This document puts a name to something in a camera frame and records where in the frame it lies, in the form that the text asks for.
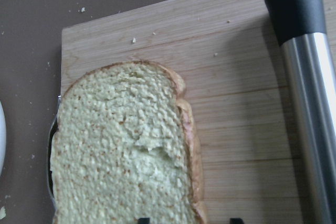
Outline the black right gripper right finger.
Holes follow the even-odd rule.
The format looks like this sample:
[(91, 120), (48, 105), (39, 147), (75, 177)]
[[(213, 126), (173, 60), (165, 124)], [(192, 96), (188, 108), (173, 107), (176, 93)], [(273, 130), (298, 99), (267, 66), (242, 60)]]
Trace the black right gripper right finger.
[(229, 220), (230, 224), (244, 224), (244, 221), (242, 218), (230, 218)]

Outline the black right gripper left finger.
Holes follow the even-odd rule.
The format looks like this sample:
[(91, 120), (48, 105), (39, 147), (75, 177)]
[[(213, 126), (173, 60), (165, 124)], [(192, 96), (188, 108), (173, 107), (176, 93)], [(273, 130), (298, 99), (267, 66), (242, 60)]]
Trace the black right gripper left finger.
[(150, 218), (139, 218), (137, 224), (150, 224)]

